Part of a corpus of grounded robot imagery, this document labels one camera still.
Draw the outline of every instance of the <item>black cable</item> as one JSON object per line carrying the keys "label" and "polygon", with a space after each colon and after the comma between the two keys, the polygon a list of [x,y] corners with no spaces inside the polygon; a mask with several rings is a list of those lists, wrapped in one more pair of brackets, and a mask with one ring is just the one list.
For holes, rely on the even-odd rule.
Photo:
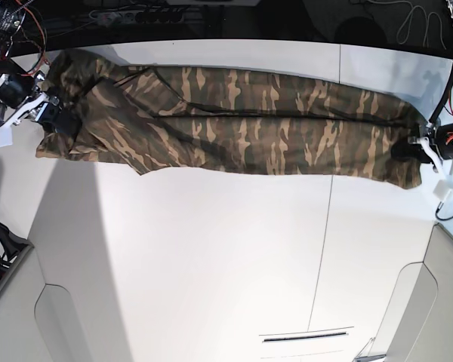
{"label": "black cable", "polygon": [[450,217],[447,217],[447,218],[442,218],[442,217],[439,217],[439,212],[441,211],[441,209],[443,208],[443,203],[440,202],[438,207],[436,208],[436,212],[435,212],[435,216],[436,216],[436,219],[438,221],[450,221],[450,220],[453,220],[453,216],[450,216]]}
{"label": "black cable", "polygon": [[41,26],[42,26],[42,31],[44,32],[44,35],[45,35],[45,44],[47,44],[48,34],[47,34],[47,29],[45,27],[43,27],[43,24],[44,24],[45,21],[44,21],[44,17],[42,16],[42,13],[37,8],[35,8],[33,6],[29,6],[29,9],[30,10],[34,10],[37,13],[37,15],[40,16],[40,22],[41,22]]}
{"label": "black cable", "polygon": [[39,55],[39,58],[37,59],[37,61],[35,62],[35,64],[32,66],[32,68],[30,68],[30,70],[26,71],[26,73],[31,73],[32,70],[34,70],[35,68],[37,68],[37,66],[39,65],[40,61],[42,60],[43,53],[44,53],[44,51],[42,51],[42,53]]}
{"label": "black cable", "polygon": [[445,90],[443,91],[443,95],[441,96],[441,100],[439,100],[438,105],[436,106],[433,114],[430,117],[429,122],[431,124],[436,124],[439,115],[441,114],[443,107],[445,106],[446,102],[448,102],[448,98],[450,97],[451,89],[453,88],[453,64],[451,65],[450,76],[448,77],[448,81],[446,82]]}

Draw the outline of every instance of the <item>power strip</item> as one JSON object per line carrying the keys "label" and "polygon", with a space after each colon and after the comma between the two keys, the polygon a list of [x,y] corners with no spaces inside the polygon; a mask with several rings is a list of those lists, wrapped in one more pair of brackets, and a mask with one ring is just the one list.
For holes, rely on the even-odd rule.
{"label": "power strip", "polygon": [[101,26],[116,25],[139,25],[154,23],[181,23],[184,20],[184,11],[174,8],[154,8],[145,10],[124,10],[124,11],[98,11],[96,13],[97,24]]}

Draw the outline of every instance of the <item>robotic arm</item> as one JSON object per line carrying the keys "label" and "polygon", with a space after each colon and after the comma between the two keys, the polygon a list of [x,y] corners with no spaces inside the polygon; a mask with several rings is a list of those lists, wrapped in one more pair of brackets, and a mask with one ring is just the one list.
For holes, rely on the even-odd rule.
{"label": "robotic arm", "polygon": [[[45,78],[42,72],[30,75],[7,58],[13,46],[12,36],[20,30],[26,16],[24,8],[32,1],[20,6],[0,0],[0,46],[5,48],[5,57],[0,57],[0,147],[12,144],[11,127],[24,118],[70,135],[80,128],[80,122],[71,117],[56,96],[39,88]],[[7,108],[15,112],[5,120]]]}

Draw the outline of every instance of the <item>motor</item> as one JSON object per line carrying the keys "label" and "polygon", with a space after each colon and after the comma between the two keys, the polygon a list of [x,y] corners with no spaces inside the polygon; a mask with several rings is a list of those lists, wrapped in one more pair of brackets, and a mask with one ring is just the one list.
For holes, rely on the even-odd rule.
{"label": "motor", "polygon": [[442,159],[453,160],[453,124],[447,124],[436,129],[434,144]]}
{"label": "motor", "polygon": [[[0,147],[12,144],[11,127],[19,125],[24,118],[41,124],[46,130],[68,135],[76,135],[81,127],[81,122],[63,107],[54,90],[40,89],[39,83],[45,79],[42,72],[26,72],[8,59],[12,37],[20,30],[26,16],[24,5],[0,0]],[[5,120],[8,108],[15,112]]]}

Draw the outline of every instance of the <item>camouflage pants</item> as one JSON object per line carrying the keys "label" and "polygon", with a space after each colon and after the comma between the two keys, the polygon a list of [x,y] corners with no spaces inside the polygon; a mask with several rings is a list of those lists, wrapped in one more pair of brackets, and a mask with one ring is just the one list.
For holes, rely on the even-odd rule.
{"label": "camouflage pants", "polygon": [[393,144],[426,122],[409,103],[368,90],[268,72],[117,66],[64,51],[45,88],[83,122],[47,133],[38,157],[126,163],[143,174],[203,167],[268,175],[334,174],[421,184],[419,163]]}

